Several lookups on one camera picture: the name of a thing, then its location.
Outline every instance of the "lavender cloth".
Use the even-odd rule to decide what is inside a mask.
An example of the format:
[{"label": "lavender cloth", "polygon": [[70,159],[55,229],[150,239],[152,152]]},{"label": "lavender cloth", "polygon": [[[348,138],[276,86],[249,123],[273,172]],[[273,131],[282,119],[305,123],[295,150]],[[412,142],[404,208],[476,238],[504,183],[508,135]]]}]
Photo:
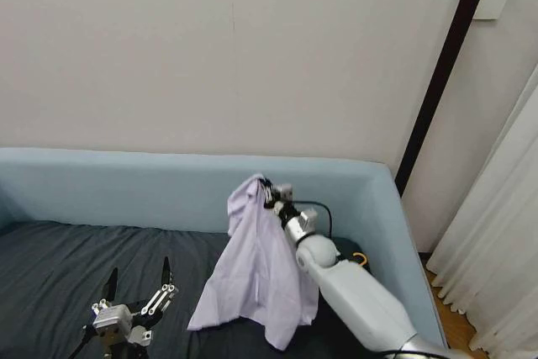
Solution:
[{"label": "lavender cloth", "polygon": [[187,329],[246,317],[264,325],[266,340],[283,351],[298,325],[310,325],[315,318],[318,287],[298,269],[278,217],[264,209],[260,178],[249,178],[228,198],[231,239]]}]

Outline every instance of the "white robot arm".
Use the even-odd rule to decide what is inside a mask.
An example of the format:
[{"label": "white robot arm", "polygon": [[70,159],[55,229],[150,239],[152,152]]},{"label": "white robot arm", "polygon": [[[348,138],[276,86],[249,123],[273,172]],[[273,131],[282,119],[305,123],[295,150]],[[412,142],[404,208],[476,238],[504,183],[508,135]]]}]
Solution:
[{"label": "white robot arm", "polygon": [[271,183],[264,184],[266,208],[281,219],[289,241],[297,248],[299,267],[318,283],[326,302],[367,349],[386,352],[394,359],[424,358],[419,352],[428,352],[426,357],[469,357],[423,340],[405,307],[376,278],[355,262],[340,259],[335,243],[314,233],[317,214],[313,209],[298,212],[293,207],[291,185],[267,184]]}]

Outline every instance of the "wooden floor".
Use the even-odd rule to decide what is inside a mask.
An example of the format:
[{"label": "wooden floor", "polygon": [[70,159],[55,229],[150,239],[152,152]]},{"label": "wooden floor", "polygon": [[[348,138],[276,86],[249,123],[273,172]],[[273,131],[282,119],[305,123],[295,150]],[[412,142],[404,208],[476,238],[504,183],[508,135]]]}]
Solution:
[{"label": "wooden floor", "polygon": [[484,351],[471,351],[469,349],[469,341],[472,336],[475,334],[474,327],[469,324],[467,317],[458,313],[452,313],[449,306],[445,306],[440,299],[437,297],[437,293],[440,291],[440,288],[434,288],[431,286],[431,281],[433,281],[435,274],[432,272],[426,271],[426,276],[430,281],[431,291],[434,295],[435,305],[437,306],[437,311],[439,312],[440,321],[443,324],[443,329],[445,330],[446,340],[448,345],[453,349],[459,349],[464,351],[477,359],[488,359],[488,355]]}]

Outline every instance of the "mattress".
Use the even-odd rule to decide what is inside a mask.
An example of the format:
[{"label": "mattress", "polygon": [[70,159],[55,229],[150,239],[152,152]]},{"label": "mattress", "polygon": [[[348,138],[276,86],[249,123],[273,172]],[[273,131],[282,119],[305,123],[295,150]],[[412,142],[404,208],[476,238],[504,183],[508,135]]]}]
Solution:
[{"label": "mattress", "polygon": [[[91,322],[110,272],[119,269],[115,303],[150,298],[169,257],[179,293],[153,328],[150,358],[369,357],[320,299],[311,326],[299,327],[285,352],[266,343],[263,327],[248,319],[199,332],[186,331],[203,285],[229,237],[221,233],[102,227],[31,221],[0,229],[0,357],[65,358]],[[358,245],[335,238],[345,255]],[[94,340],[80,358],[102,357]]]}]

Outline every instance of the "light blue headboard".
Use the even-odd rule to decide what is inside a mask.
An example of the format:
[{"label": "light blue headboard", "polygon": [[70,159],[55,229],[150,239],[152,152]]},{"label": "light blue headboard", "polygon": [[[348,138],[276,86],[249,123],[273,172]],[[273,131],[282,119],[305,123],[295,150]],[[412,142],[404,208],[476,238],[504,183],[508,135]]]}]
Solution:
[{"label": "light blue headboard", "polygon": [[[73,224],[226,231],[226,199],[262,172],[296,199],[330,206],[334,235],[361,245],[372,274],[399,298],[427,340],[445,344],[390,171],[336,159],[160,155],[0,148],[0,224]],[[319,229],[326,225],[319,212]]]}]

